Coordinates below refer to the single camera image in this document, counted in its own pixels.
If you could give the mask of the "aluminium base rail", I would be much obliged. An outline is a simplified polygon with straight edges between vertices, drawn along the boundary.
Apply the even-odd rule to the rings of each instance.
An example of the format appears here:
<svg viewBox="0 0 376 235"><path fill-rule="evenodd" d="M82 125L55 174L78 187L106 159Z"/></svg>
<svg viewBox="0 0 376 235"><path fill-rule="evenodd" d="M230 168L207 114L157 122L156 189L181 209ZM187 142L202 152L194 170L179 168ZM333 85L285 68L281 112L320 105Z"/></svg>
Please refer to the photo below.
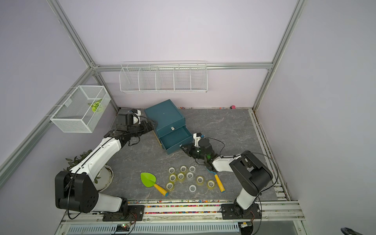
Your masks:
<svg viewBox="0 0 376 235"><path fill-rule="evenodd" d="M237 215L230 201L130 201L127 215L121 212L90 212L65 214L65 224L104 224L136 222L156 223L219 223L260 221L304 221L306 218L297 201L257 201L248 212Z"/></svg>

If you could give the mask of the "white vent grille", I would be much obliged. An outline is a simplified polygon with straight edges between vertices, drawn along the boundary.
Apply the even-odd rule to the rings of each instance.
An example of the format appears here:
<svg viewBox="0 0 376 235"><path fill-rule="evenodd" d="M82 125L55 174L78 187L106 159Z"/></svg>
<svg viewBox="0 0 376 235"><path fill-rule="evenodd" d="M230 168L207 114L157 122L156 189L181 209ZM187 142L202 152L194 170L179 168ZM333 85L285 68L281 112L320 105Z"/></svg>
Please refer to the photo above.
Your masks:
<svg viewBox="0 0 376 235"><path fill-rule="evenodd" d="M200 234L200 233L238 233L239 225L225 223L157 223L137 224L134 229L121 224L71 225L67 235L128 235L128 234Z"/></svg>

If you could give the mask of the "green potted plant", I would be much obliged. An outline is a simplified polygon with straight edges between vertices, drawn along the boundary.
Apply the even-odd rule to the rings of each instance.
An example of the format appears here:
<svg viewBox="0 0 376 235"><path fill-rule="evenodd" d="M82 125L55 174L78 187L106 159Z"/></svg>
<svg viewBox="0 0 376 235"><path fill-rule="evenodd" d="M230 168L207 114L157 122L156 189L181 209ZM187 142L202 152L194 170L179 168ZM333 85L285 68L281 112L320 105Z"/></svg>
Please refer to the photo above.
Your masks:
<svg viewBox="0 0 376 235"><path fill-rule="evenodd" d="M68 167L65 171L71 174L88 174L97 191L107 189L113 181L114 172L107 162L113 156L114 151L98 147L95 150L88 150L74 158L66 158Z"/></svg>

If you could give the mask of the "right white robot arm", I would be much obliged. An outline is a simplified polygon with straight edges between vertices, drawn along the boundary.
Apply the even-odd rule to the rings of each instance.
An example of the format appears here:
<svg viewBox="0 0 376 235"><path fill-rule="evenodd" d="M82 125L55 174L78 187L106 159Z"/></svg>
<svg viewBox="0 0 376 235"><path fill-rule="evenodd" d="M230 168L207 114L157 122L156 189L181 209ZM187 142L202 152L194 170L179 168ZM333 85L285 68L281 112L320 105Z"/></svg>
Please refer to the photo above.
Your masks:
<svg viewBox="0 0 376 235"><path fill-rule="evenodd" d="M232 172L242 189L233 204L222 204L220 213L224 220L250 220L262 217L262 209L256 203L261 191L272 181L273 175L252 152L225 157L214 152L208 138L203 138L180 148L189 157L203 160L208 171L216 176L219 172Z"/></svg>

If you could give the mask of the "blue toy rake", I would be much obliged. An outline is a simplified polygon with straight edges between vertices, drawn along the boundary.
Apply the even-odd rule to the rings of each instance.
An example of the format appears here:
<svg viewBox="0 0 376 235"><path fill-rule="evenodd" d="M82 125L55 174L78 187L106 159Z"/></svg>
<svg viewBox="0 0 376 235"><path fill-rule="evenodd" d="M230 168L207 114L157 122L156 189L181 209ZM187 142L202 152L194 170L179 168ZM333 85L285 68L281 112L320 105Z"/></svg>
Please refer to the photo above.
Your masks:
<svg viewBox="0 0 376 235"><path fill-rule="evenodd" d="M223 184L222 184L222 182L221 182L219 176L217 175L217 173L214 172L214 171L211 171L211 170L209 170L209 169L208 169L208 172L210 172L210 173L212 173L212 174L214 175L215 180L216 180L216 182L217 182L217 185L218 185L218 188L219 188L220 192L221 192L221 193L224 193L224 192L225 192L225 188L224 188L224 186L223 186Z"/></svg>

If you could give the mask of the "green toy in basket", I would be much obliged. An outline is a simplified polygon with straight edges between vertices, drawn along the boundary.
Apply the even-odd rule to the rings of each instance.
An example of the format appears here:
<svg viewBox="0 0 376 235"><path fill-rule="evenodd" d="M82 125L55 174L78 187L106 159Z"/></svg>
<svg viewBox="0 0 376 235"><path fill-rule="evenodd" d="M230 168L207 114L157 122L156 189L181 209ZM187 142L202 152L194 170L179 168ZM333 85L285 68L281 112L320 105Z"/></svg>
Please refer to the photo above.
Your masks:
<svg viewBox="0 0 376 235"><path fill-rule="evenodd" d="M94 103L88 103L88 105L91 108L93 113L102 113L103 106L101 103L102 103L102 99L95 101Z"/></svg>

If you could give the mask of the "green toy shovel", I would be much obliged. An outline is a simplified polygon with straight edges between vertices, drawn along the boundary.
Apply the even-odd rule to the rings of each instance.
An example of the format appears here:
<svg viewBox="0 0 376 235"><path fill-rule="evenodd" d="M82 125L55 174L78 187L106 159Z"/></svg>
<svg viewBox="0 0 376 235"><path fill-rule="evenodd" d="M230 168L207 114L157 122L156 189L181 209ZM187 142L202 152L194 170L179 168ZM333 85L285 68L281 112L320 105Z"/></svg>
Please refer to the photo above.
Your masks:
<svg viewBox="0 0 376 235"><path fill-rule="evenodd" d="M164 188L162 188L161 186L159 186L158 184L156 184L156 177L153 174L151 174L149 172L142 172L140 174L140 178L141 178L141 181L144 184L144 186L146 186L147 188L154 187L163 196L168 196L168 192Z"/></svg>

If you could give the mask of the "teal three-drawer cabinet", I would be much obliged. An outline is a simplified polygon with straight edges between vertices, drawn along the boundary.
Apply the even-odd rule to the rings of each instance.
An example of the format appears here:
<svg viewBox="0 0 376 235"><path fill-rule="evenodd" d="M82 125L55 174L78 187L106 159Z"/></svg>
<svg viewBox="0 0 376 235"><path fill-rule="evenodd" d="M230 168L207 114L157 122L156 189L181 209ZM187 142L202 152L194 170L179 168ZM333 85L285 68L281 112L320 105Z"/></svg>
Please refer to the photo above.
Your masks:
<svg viewBox="0 0 376 235"><path fill-rule="evenodd" d="M170 99L146 108L145 114L157 122L154 133L167 154L192 142L193 135L186 127L185 117Z"/></svg>

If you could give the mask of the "white mesh wall basket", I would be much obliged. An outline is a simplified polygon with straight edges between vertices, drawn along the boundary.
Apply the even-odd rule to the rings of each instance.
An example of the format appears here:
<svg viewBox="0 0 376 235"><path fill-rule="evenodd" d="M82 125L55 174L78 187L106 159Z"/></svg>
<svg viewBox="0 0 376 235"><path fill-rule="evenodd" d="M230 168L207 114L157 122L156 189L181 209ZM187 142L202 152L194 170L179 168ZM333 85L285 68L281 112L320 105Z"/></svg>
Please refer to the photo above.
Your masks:
<svg viewBox="0 0 376 235"><path fill-rule="evenodd" d="M88 103L100 99L103 112L93 113ZM50 120L64 133L93 133L110 101L111 98L104 86L77 86Z"/></svg>

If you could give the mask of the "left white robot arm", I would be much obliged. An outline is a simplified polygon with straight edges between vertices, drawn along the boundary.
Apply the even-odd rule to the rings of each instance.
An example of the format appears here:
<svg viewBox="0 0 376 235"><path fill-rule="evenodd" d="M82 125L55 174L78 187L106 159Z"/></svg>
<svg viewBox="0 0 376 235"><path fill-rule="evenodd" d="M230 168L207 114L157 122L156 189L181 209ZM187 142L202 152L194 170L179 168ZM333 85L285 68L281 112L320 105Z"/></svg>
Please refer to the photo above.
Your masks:
<svg viewBox="0 0 376 235"><path fill-rule="evenodd" d="M125 145L129 145L132 138L140 139L157 125L155 120L141 116L139 110L121 114L116 127L104 135L100 144L86 158L56 175L56 207L67 212L122 213L127 217L127 199L100 193L95 187L95 180L107 162Z"/></svg>

